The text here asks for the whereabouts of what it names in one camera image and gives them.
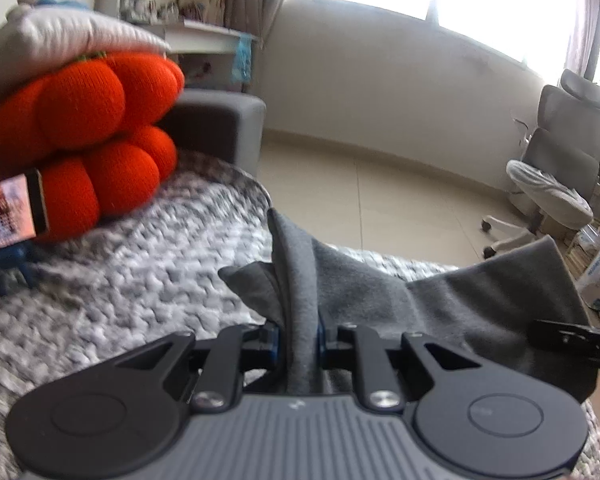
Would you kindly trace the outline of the grey sweatshirt garment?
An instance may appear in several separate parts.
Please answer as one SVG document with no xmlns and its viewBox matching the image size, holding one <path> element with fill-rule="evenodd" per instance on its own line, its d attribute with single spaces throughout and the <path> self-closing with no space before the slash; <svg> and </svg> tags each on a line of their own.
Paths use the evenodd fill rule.
<svg viewBox="0 0 600 480">
<path fill-rule="evenodd" d="M 548 382 L 579 402 L 592 396 L 597 370 L 536 350 L 526 330 L 533 320 L 584 325 L 580 297 L 549 237 L 455 271 L 407 281 L 331 248 L 280 212 L 268 212 L 270 261 L 219 272 L 247 307 L 276 323 L 285 339 L 276 392 L 349 392 L 343 372 L 317 364 L 318 317 L 351 323 L 400 340 L 422 332 L 452 346 Z"/>
</svg>

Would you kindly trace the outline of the grey checkered sofa blanket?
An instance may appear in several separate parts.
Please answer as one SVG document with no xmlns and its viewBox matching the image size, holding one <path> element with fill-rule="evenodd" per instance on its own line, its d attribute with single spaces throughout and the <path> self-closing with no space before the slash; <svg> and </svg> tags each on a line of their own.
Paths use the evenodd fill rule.
<svg viewBox="0 0 600 480">
<path fill-rule="evenodd" d="M 167 334 L 199 339 L 266 318 L 219 272 L 268 262 L 268 193 L 242 170 L 185 152 L 146 206 L 87 234 L 35 251 L 35 288 L 5 274 L 0 296 L 0 479 L 19 467 L 5 417 L 33 388 Z M 373 268 L 415 281 L 454 266 L 325 244 Z"/>
</svg>

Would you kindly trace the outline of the blue phone stand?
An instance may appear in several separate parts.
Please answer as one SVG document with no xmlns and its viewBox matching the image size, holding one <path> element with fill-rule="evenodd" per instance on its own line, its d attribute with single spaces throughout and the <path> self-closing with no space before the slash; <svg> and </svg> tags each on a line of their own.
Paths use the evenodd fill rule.
<svg viewBox="0 0 600 480">
<path fill-rule="evenodd" d="M 29 288 L 35 288 L 38 281 L 34 277 L 30 263 L 32 258 L 32 244 L 20 242 L 0 248 L 0 296 L 7 295 L 3 274 L 7 271 L 17 270 Z"/>
</svg>

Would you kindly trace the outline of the grey office chair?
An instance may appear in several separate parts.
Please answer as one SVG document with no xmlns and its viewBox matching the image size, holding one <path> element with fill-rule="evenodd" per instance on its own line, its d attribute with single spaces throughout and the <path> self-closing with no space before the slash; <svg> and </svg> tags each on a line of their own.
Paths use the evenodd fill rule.
<svg viewBox="0 0 600 480">
<path fill-rule="evenodd" d="M 507 162 L 506 174 L 532 201 L 532 213 L 526 226 L 483 217 L 482 232 L 510 234 L 483 248 L 483 258 L 533 242 L 547 218 L 571 231 L 590 224 L 591 200 L 600 192 L 600 84 L 566 68 L 557 86 L 545 86 L 536 127 L 527 130 L 524 152 Z"/>
</svg>

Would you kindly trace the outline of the smartphone with lit screen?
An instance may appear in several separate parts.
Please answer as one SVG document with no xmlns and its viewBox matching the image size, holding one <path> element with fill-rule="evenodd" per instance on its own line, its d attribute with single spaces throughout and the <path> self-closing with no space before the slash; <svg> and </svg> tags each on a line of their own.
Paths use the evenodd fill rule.
<svg viewBox="0 0 600 480">
<path fill-rule="evenodd" d="M 33 240 L 49 228 L 38 171 L 0 181 L 0 249 Z"/>
</svg>

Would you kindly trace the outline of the orange pumpkin plush cushion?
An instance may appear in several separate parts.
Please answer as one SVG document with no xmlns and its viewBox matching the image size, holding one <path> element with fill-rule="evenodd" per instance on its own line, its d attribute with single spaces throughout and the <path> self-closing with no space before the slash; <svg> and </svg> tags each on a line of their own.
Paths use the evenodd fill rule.
<svg viewBox="0 0 600 480">
<path fill-rule="evenodd" d="M 59 243 L 151 200 L 178 152 L 158 121 L 184 89 L 160 54 L 106 53 L 35 78 L 0 101 L 0 180 L 36 170 Z"/>
</svg>

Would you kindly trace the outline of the dark grey sofa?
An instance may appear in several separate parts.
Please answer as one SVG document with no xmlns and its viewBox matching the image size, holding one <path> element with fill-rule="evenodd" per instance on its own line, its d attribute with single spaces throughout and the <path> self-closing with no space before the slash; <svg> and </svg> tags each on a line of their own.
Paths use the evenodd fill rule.
<svg viewBox="0 0 600 480">
<path fill-rule="evenodd" d="M 178 148 L 201 152 L 257 175 L 265 102 L 250 94 L 185 89 L 158 121 Z"/>
</svg>

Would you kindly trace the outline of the white desk shelf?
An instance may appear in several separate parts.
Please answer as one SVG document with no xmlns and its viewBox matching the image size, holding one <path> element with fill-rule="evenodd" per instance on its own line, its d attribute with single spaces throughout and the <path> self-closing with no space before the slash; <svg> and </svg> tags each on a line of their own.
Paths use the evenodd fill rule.
<svg viewBox="0 0 600 480">
<path fill-rule="evenodd" d="M 224 24 L 224 0 L 95 0 L 94 9 L 170 46 L 192 88 L 250 91 L 259 39 Z"/>
</svg>

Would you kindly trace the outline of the light grey pillow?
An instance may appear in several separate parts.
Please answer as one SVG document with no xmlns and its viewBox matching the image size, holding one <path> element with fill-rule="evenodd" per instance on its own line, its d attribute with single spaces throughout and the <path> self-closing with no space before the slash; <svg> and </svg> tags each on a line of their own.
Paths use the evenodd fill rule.
<svg viewBox="0 0 600 480">
<path fill-rule="evenodd" d="M 0 27 L 0 99 L 82 55 L 123 51 L 166 54 L 170 46 L 145 29 L 93 11 L 25 10 Z"/>
</svg>

